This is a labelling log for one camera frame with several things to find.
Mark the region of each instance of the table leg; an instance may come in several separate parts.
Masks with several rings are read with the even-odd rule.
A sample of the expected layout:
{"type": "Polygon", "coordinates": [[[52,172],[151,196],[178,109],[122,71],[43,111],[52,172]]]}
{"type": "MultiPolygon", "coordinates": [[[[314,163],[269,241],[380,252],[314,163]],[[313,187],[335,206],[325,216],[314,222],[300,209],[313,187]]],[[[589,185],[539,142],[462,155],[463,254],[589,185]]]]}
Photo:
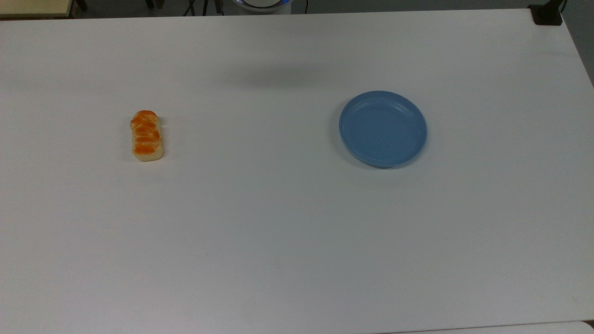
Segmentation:
{"type": "Polygon", "coordinates": [[[76,4],[82,11],[87,11],[87,3],[85,0],[76,0],[76,4]]]}
{"type": "Polygon", "coordinates": [[[217,9],[217,14],[223,14],[223,2],[221,0],[214,0],[214,7],[217,9]]]}

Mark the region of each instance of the bread roll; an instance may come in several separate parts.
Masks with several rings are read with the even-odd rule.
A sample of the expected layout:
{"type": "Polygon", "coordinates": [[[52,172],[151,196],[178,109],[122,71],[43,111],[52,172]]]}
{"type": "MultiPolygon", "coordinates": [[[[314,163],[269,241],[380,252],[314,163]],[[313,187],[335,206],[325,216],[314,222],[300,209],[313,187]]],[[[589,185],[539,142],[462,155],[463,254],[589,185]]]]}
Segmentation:
{"type": "Polygon", "coordinates": [[[130,121],[132,129],[132,154],[140,161],[153,161],[163,156],[161,122],[150,111],[142,110],[130,121]]]}

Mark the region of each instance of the wooden surface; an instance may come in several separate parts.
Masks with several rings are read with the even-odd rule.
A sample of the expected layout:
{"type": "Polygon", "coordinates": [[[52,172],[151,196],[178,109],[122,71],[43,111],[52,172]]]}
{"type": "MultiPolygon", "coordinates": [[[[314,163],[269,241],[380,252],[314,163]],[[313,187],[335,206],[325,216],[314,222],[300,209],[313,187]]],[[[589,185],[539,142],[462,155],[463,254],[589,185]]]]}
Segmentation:
{"type": "Polygon", "coordinates": [[[0,18],[67,17],[72,0],[0,0],[0,18]]]}
{"type": "Polygon", "coordinates": [[[0,333],[594,318],[594,90],[529,10],[0,23],[0,333]],[[338,133],[369,90],[401,169],[338,133]],[[141,109],[164,156],[131,154],[141,109]]]}

